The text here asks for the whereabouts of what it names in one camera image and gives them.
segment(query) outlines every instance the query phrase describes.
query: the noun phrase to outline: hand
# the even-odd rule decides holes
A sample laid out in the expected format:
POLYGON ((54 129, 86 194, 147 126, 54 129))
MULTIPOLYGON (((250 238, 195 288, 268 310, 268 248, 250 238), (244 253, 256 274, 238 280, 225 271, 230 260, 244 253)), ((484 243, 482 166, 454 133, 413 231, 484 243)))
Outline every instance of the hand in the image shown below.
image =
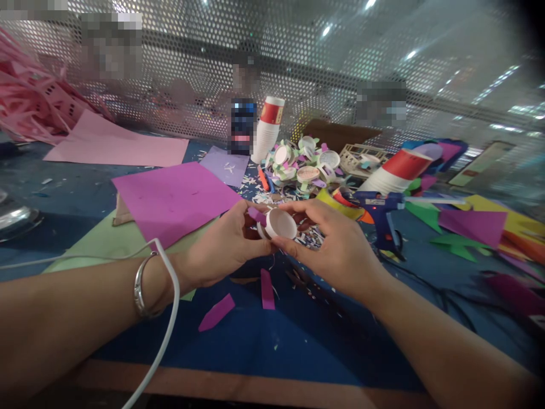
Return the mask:
POLYGON ((302 222, 299 231, 318 224, 325 240, 318 251, 285 237, 274 237, 273 243, 336 290, 366 303, 376 285, 391 277, 355 221, 317 199, 282 203, 279 207, 294 215, 297 224, 302 222))
POLYGON ((252 206, 261 212, 267 206, 239 201, 185 254, 174 256, 175 268, 181 281, 189 281, 193 288, 210 287, 233 273, 252 258, 268 256, 277 249, 270 240, 260 238, 255 220, 248 215, 252 206))

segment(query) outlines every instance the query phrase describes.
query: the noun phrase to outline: white cable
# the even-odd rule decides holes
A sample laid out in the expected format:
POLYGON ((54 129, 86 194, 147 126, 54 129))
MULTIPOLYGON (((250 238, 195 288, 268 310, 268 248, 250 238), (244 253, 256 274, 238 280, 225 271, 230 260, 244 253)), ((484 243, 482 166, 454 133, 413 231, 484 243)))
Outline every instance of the white cable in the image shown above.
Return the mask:
POLYGON ((123 406, 122 409, 131 409, 132 406, 140 397, 140 395, 142 394, 142 392, 144 392, 144 389, 146 389, 147 385, 149 384, 149 381, 151 381, 153 375, 155 374, 155 371, 159 367, 159 363, 163 359, 163 355, 165 354, 166 347, 169 345, 170 336, 172 335, 172 330, 174 329, 174 323, 176 322, 176 316, 178 315, 178 307, 180 304, 180 284, 178 282, 178 276, 176 276, 176 272, 174 271, 174 267, 172 267, 172 264, 170 263, 170 260, 168 256, 166 255, 165 250, 163 249, 163 246, 161 245, 161 242, 159 241, 159 239, 150 240, 144 246, 138 249, 138 251, 135 251, 134 253, 124 257, 101 257, 101 256, 88 256, 86 254, 70 254, 66 256, 46 258, 43 260, 12 264, 9 266, 0 266, 0 270, 6 270, 9 268, 17 268, 17 267, 23 267, 27 265, 40 264, 40 263, 49 262, 49 261, 63 260, 67 258, 76 258, 76 257, 101 258, 103 260, 126 260, 140 253, 142 250, 148 247, 151 243, 156 244, 157 250, 159 251, 161 258, 163 259, 163 262, 165 263, 166 269, 168 270, 170 274, 170 278, 172 279, 172 285, 174 286, 174 303, 172 305, 172 313, 170 314, 169 325, 166 327, 165 337, 163 338, 161 347, 159 348, 159 351, 157 352, 157 355, 155 356, 155 359, 153 360, 152 365, 149 367, 148 373, 146 373, 146 376, 144 377, 144 379, 142 380, 138 388, 136 388, 135 392, 132 394, 132 396, 129 398, 129 400, 126 402, 126 404, 123 406))

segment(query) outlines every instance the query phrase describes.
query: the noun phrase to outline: yellow tape roll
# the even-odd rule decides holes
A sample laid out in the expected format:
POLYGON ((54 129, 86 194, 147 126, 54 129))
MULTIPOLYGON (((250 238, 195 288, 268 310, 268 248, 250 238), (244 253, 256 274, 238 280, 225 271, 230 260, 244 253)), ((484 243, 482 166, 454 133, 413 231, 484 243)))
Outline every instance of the yellow tape roll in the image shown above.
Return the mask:
POLYGON ((364 209, 347 207, 340 204, 331 197, 327 189, 321 189, 318 196, 316 196, 316 199, 330 205, 334 209, 337 209, 339 212, 343 213, 344 216, 349 217, 350 219, 358 220, 365 213, 364 209))

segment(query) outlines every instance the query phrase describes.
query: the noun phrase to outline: left hand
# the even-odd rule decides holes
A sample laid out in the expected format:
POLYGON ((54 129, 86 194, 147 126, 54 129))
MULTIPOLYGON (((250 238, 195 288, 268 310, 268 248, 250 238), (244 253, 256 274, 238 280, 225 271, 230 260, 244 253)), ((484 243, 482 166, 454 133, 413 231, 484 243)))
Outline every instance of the left hand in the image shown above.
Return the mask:
POLYGON ((260 212, 267 210, 263 204, 239 201, 187 253, 174 255, 172 261, 181 282, 189 281, 193 288, 210 287, 248 260, 276 252, 270 240, 261 239, 250 228, 255 226, 255 220, 248 215, 249 207, 260 212))

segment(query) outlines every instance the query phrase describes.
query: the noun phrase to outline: table surface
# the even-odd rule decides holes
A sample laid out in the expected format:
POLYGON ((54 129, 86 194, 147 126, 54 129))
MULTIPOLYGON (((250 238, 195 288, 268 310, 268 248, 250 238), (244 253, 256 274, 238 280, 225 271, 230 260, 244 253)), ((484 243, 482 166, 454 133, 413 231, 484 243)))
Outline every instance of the table surface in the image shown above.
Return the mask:
MULTIPOLYGON (((63 254, 115 208, 116 190, 112 178, 148 170, 142 166, 42 161, 50 148, 33 143, 26 147, 24 155, 0 161, 0 186, 25 205, 38 208, 45 216, 33 231, 0 244, 1 265, 63 254), (47 178, 53 181, 42 185, 47 178)), ((200 151, 208 149, 209 145, 192 141, 184 162, 197 160, 200 151)), ((250 176, 256 176, 256 173, 256 169, 247 171, 250 176)), ((251 200, 254 195, 250 190, 243 196, 251 200)), ((429 240, 438 234, 415 216, 403 210, 394 212, 392 217, 396 228, 407 239, 404 255, 408 260, 403 263, 404 267, 438 287, 501 303, 480 280, 479 271, 518 274, 516 270, 495 257, 477 254, 479 263, 476 264, 444 252, 429 244, 429 240)), ((364 230, 372 231, 372 226, 365 225, 364 230)), ((361 388, 374 391, 375 395, 367 393, 367 396, 375 397, 384 390, 409 394, 424 391, 403 354, 369 311, 347 297, 331 292, 349 312, 352 322, 332 316, 302 291, 292 288, 284 273, 287 263, 285 257, 278 254, 274 259, 264 257, 248 262, 234 273, 235 277, 258 277, 260 268, 269 269, 280 298, 276 299, 275 311, 262 309, 259 282, 239 285, 229 279, 198 290, 192 302, 181 302, 177 323, 162 360, 162 375, 154 380, 151 390, 300 406, 327 406, 324 396, 334 392, 338 397, 336 403, 340 399, 346 401, 347 397, 358 395, 361 388), (204 314, 227 293, 231 293, 236 303, 234 311, 214 329, 199 333, 197 327, 204 314), (193 375, 187 375, 188 371, 193 371, 193 375), (167 380, 177 377, 185 379, 183 385, 173 385, 167 380), (210 387, 212 379, 219 382, 215 387, 210 387), (299 393, 290 394, 289 390, 299 393), (279 398, 282 393, 285 393, 285 399, 279 398), (301 402, 301 396, 307 400, 301 402)), ((4 270, 0 272, 0 281, 39 274, 46 267, 47 264, 4 270)), ((437 304, 438 300, 427 287, 395 267, 386 265, 386 268, 437 304)), ((458 303, 472 319, 480 336, 530 370, 536 369, 533 365, 538 362, 538 345, 516 322, 464 300, 458 303)), ((130 373, 140 374, 143 364, 151 364, 169 315, 167 310, 159 318, 130 328, 100 348, 93 355, 97 361, 86 364, 87 372, 79 376, 79 381, 93 386, 115 385, 120 389, 136 387, 138 378, 125 376, 120 381, 123 377, 119 376, 119 371, 127 373, 127 368, 132 368, 130 373), (98 370, 110 376, 97 376, 98 370)), ((452 316, 463 323, 456 312, 452 312, 452 316)))

